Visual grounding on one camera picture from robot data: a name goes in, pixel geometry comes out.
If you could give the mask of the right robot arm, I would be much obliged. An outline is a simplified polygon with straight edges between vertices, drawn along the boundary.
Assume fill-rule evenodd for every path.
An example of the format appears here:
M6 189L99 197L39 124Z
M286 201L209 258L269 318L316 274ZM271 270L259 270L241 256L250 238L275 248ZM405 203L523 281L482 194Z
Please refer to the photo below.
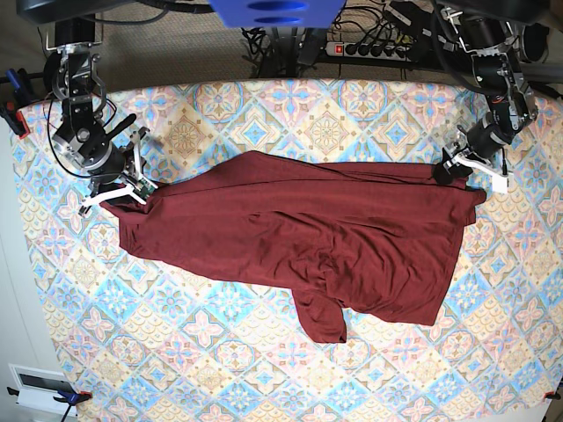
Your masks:
M91 207L127 197L140 204L157 189L145 176L146 160L141 156L141 141L149 129L141 127L129 136L128 144L118 147L113 139L136 121L128 115L109 131L104 110L110 105L106 85L98 75L99 55L96 22L72 18L55 23L51 87L61 101L61 126L48 133L48 145L55 161L75 179L89 182L90 194L80 208L85 215Z

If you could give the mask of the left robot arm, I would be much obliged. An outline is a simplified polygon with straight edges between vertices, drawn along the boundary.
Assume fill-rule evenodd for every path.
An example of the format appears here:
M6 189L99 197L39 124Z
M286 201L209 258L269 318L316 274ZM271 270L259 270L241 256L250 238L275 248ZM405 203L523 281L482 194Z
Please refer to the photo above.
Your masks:
M537 118L534 93L519 61L518 36L506 20L470 14L436 1L432 5L430 32L438 62L466 90L484 96L488 105L488 112L471 128L457 128L457 137L442 148L442 161L435 166L433 178L439 185L449 185L477 170L507 183L506 159L501 159L498 171L491 159L497 153L505 155L505 148ZM471 57L475 84L449 63L439 31Z

